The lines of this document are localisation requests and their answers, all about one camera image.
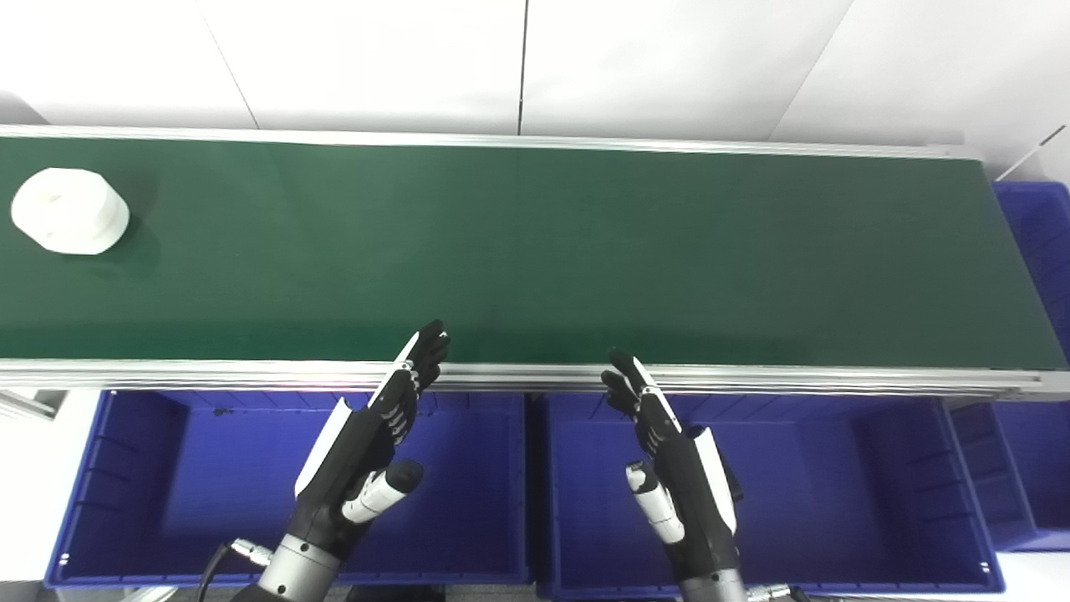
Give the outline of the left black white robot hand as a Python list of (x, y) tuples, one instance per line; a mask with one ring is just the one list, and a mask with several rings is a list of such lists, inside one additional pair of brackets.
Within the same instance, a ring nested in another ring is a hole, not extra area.
[(345, 401), (337, 404), (299, 473), (297, 506), (284, 543), (317, 547), (339, 560), (351, 556), (370, 522), (343, 518), (343, 504), (389, 467), (415, 425), (421, 393), (440, 376), (448, 346), (443, 321), (431, 321), (406, 343), (366, 404), (356, 410)]

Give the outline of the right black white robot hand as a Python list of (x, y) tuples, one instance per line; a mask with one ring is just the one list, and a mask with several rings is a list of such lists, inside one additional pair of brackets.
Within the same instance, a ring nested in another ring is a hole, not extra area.
[(645, 454), (626, 464), (625, 479), (664, 545), (674, 578), (681, 585), (738, 578), (735, 506), (742, 488), (710, 428), (681, 422), (635, 355), (613, 349), (609, 358), (612, 367), (601, 373), (608, 402), (635, 425)]

